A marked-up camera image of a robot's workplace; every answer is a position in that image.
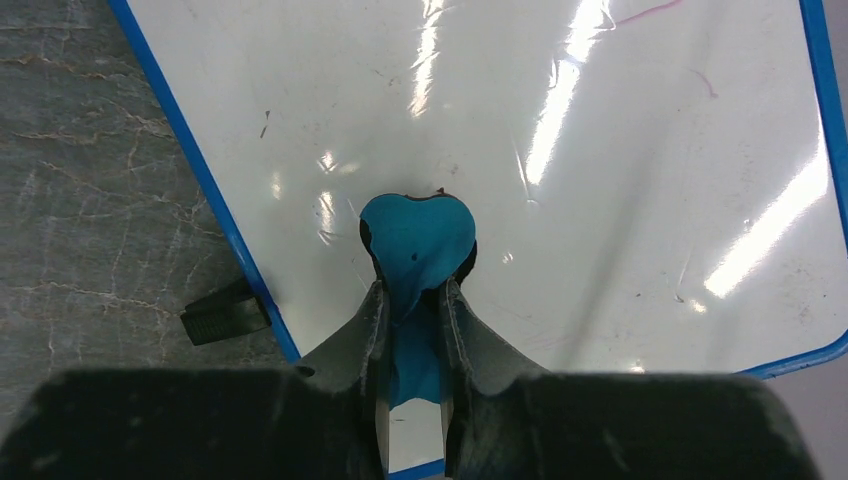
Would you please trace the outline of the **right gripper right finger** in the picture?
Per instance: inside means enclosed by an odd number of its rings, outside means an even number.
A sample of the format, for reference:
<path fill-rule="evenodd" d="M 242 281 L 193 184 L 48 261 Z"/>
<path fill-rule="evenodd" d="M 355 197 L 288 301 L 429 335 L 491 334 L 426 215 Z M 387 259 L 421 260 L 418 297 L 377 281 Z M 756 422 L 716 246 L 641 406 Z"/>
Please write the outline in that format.
<path fill-rule="evenodd" d="M 473 312 L 453 278 L 438 288 L 437 354 L 445 474 L 505 479 L 532 470 L 520 380 L 545 369 Z"/>

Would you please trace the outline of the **blue whiteboard eraser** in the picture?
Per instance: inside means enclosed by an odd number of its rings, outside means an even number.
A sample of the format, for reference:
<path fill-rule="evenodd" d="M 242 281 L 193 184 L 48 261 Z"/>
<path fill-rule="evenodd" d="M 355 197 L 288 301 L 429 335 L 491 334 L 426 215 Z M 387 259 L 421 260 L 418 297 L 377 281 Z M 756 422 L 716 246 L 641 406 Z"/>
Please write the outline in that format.
<path fill-rule="evenodd" d="M 469 208 L 440 192 L 426 198 L 389 193 L 360 213 L 360 237 L 390 304 L 392 409 L 413 399 L 440 401 L 438 288 L 461 283 L 476 260 Z"/>

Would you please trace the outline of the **blue framed whiteboard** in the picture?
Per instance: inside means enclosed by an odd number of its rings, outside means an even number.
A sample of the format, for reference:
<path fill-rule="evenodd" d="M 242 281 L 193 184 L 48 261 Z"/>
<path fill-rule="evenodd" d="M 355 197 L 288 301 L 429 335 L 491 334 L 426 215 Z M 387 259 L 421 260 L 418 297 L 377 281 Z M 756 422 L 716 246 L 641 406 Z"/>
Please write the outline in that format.
<path fill-rule="evenodd" d="M 114 1 L 288 360 L 373 281 L 359 215 L 444 190 L 463 293 L 550 370 L 773 378 L 847 349 L 819 1 Z"/>

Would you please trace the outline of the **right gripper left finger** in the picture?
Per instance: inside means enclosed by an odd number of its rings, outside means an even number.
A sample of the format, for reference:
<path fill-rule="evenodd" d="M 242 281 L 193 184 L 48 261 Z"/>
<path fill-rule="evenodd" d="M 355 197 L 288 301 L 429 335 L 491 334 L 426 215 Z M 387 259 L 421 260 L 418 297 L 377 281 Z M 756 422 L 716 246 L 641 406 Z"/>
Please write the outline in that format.
<path fill-rule="evenodd" d="M 318 478 L 386 479 L 391 385 L 390 301 L 372 283 L 353 317 L 302 358 L 300 434 Z"/>

